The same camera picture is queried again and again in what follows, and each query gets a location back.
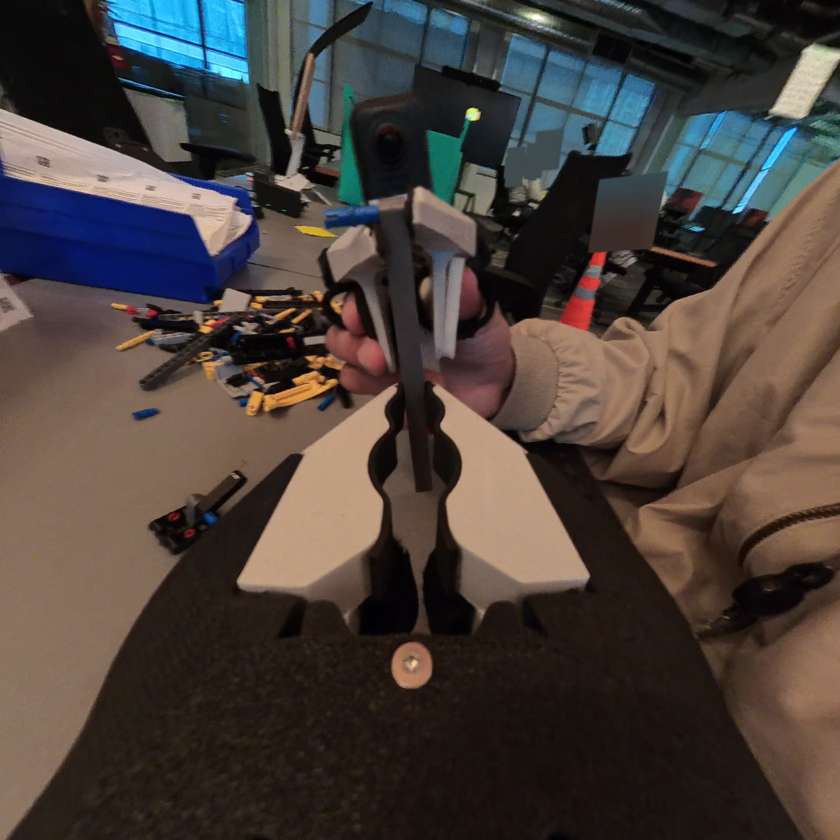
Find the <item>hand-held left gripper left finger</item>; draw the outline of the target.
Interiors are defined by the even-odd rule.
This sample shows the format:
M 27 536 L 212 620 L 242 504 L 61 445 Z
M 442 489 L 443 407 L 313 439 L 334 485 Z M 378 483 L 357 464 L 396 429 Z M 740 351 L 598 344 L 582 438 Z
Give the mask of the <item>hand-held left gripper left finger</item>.
M 390 430 L 396 386 L 307 447 L 240 572 L 242 592 L 304 599 L 364 599 L 365 557 L 382 530 L 384 503 L 369 473 L 373 446 Z

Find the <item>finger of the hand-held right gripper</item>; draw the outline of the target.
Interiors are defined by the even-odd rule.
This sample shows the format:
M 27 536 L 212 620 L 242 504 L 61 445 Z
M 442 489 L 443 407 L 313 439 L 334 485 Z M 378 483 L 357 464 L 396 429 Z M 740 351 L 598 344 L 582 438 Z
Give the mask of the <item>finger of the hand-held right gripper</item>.
M 413 243 L 429 255 L 471 258 L 476 255 L 476 223 L 425 187 L 411 192 L 410 229 Z
M 328 248 L 327 261 L 336 281 L 353 280 L 367 291 L 385 266 L 370 228 L 348 228 Z

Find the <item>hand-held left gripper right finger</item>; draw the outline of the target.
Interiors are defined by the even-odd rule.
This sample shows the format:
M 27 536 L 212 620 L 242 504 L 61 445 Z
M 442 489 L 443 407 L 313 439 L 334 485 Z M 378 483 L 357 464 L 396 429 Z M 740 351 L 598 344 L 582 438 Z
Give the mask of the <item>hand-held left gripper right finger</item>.
M 434 570 L 446 595 L 523 599 L 584 589 L 581 556 L 526 450 L 446 390 L 426 393 L 443 482 Z

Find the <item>dark grey long beam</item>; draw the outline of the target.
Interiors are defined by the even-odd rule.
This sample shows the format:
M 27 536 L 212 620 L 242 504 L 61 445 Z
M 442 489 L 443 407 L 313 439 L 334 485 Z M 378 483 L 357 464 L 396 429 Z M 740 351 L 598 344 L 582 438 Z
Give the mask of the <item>dark grey long beam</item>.
M 186 366 L 200 353 L 216 347 L 219 342 L 229 340 L 244 316 L 223 318 L 213 326 L 209 332 L 199 332 L 194 335 L 185 346 L 169 357 L 168 360 L 154 368 L 138 381 L 139 388 L 144 392 L 152 392 L 165 385 L 181 368 Z
M 408 216 L 410 195 L 382 198 L 378 208 L 415 489 L 425 492 L 432 489 L 433 479 L 428 449 L 424 363 L 417 316 L 413 243 Z

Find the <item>black brick assembly red pins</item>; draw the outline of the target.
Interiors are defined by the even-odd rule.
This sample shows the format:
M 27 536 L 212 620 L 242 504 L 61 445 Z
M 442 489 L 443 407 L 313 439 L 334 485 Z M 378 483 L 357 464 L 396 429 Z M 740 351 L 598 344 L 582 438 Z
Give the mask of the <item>black brick assembly red pins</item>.
M 219 522 L 221 509 L 247 484 L 239 470 L 232 470 L 206 494 L 194 493 L 185 504 L 152 520 L 148 529 L 171 554 L 190 549 L 200 537 Z

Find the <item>person's right forearm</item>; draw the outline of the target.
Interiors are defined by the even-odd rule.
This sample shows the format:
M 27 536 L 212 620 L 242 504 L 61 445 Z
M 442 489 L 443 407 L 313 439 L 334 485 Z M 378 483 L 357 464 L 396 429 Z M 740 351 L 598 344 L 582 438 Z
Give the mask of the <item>person's right forearm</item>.
M 838 353 L 838 164 L 806 187 L 710 290 L 601 338 L 529 319 L 493 424 L 590 449 L 605 481 L 663 490 L 768 448 Z

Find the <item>grey desk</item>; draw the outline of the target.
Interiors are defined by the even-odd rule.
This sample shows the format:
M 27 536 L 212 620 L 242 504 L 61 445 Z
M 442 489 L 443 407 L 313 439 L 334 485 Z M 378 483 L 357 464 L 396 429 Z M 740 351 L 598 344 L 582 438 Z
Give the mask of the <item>grey desk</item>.
M 255 488 L 353 407 L 247 416 L 192 367 L 143 392 L 165 353 L 114 302 L 192 301 L 29 279 L 33 318 L 2 332 L 1 835 L 37 800 L 83 728 L 132 625 L 175 562 L 148 523 L 233 470 Z M 134 421 L 132 412 L 161 412 Z

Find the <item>person's right hand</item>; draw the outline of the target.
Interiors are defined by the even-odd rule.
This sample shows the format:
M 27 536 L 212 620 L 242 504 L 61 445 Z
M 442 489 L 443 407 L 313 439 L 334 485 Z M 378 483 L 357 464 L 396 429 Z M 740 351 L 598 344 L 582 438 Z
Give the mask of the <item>person's right hand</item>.
M 388 370 L 380 345 L 365 332 L 353 294 L 344 300 L 342 319 L 324 340 L 328 352 L 343 362 L 341 385 L 352 394 L 376 396 L 398 383 L 400 372 Z M 453 360 L 442 360 L 439 371 L 425 371 L 424 378 L 491 420 L 506 401 L 515 372 L 510 328 L 496 308 L 471 339 L 458 341 Z

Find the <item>black monitor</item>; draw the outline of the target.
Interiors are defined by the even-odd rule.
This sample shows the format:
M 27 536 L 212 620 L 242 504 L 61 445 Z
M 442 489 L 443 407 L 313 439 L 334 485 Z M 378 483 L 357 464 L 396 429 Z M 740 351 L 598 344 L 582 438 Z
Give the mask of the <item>black monitor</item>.
M 521 105 L 520 97 L 501 90 L 497 80 L 444 66 L 432 70 L 416 65 L 413 95 L 419 101 L 428 130 L 459 136 L 469 112 L 470 121 L 462 147 L 463 162 L 497 171 L 507 153 Z

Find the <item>pile of loose bricks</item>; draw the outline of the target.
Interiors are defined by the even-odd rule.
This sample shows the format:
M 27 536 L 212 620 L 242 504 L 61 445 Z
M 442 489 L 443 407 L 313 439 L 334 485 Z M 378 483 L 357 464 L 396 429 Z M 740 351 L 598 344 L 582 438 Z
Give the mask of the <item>pile of loose bricks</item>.
M 327 351 L 324 342 L 332 316 L 341 314 L 341 304 L 320 290 L 242 291 L 253 296 L 248 310 L 230 313 L 217 311 L 222 297 L 207 308 L 192 311 L 151 302 L 143 306 L 114 302 L 111 309 L 130 316 L 139 330 L 116 351 L 148 345 L 165 354 L 162 364 L 197 333 L 209 332 L 224 318 L 242 315 L 244 319 L 230 339 L 200 353 L 165 385 L 186 369 L 197 368 L 248 417 L 309 402 L 316 403 L 320 412 L 332 404 L 352 408 L 354 399 L 340 384 L 343 362 Z

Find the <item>blue storage bin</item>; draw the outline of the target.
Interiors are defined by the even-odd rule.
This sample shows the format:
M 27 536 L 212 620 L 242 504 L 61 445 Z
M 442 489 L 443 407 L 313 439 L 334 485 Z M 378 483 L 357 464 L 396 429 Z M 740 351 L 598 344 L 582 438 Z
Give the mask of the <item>blue storage bin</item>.
M 210 255 L 186 215 L 1 175 L 1 270 L 9 275 L 207 303 L 259 248 L 245 189 L 176 175 L 234 198 L 244 233 Z

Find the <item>wooden-top table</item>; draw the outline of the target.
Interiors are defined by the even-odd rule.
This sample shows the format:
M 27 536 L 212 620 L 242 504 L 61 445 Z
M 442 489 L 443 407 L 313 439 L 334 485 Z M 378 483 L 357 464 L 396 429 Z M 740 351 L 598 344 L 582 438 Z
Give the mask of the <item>wooden-top table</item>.
M 667 248 L 644 252 L 647 266 L 642 286 L 625 311 L 636 319 L 643 312 L 662 312 L 669 303 L 708 290 L 716 279 L 718 264 Z

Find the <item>white printed sheets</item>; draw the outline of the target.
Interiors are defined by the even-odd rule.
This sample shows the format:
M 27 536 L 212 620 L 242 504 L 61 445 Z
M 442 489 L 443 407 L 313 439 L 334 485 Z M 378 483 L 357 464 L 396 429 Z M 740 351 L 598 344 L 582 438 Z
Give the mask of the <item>white printed sheets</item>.
M 19 181 L 189 216 L 211 256 L 245 234 L 251 216 L 209 182 L 191 184 L 152 165 L 1 111 L 3 172 Z

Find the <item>beige jacket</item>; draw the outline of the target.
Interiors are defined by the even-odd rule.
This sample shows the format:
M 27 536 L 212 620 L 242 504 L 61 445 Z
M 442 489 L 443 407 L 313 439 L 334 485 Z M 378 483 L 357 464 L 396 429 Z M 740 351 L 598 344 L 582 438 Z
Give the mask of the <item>beige jacket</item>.
M 676 436 L 583 426 L 599 478 L 656 498 L 622 512 L 693 624 L 740 582 L 838 561 L 838 421 L 800 409 L 770 435 L 735 418 Z M 806 838 L 838 838 L 838 579 L 754 629 L 702 643 L 731 715 Z

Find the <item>hanging white sign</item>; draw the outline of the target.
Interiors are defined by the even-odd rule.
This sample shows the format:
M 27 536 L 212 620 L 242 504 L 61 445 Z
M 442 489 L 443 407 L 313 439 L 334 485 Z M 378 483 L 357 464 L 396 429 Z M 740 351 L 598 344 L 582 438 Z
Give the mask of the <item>hanging white sign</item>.
M 803 48 L 769 116 L 799 120 L 807 117 L 839 64 L 839 48 L 811 44 Z

